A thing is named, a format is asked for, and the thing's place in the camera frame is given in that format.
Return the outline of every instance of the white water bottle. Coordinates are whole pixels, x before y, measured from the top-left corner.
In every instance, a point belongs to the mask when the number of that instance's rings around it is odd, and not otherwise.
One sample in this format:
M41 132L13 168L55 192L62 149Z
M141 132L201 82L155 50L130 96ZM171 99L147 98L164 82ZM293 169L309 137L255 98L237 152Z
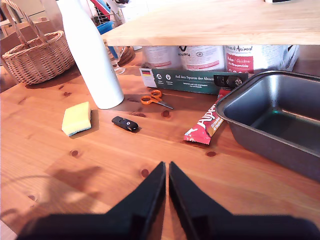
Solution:
M100 109L124 100L114 68L98 29L79 0L57 0L66 41L90 94Z

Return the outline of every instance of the scissors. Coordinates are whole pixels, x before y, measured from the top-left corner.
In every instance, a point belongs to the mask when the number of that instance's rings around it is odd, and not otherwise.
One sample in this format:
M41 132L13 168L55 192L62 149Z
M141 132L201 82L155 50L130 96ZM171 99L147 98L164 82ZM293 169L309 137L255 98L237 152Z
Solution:
M160 104L162 106L165 106L169 109L174 109L172 106L170 106L168 103L162 101L161 99L162 92L159 90L153 90L151 92L151 96L143 96L141 97L141 103L144 105L149 105L151 103Z

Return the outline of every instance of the yellow sponge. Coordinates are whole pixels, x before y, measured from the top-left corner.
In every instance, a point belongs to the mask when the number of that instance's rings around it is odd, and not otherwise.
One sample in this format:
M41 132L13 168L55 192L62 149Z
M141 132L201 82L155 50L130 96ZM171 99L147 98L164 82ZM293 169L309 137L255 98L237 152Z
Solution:
M91 109L89 102L67 108L62 120L62 131L71 136L91 128Z

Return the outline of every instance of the green box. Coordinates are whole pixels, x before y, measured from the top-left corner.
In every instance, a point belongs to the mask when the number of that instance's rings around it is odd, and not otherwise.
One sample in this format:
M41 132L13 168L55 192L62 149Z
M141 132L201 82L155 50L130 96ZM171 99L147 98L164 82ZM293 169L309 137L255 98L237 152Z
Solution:
M248 79L247 73L220 71L140 68L140 74L146 87L214 95L221 88L232 90Z

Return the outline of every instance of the loaf pan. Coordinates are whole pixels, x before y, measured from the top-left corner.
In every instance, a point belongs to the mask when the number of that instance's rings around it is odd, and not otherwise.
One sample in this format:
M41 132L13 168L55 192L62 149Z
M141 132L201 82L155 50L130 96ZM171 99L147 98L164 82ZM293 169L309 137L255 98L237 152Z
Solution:
M216 111L247 150L320 182L320 77L263 72L220 100Z

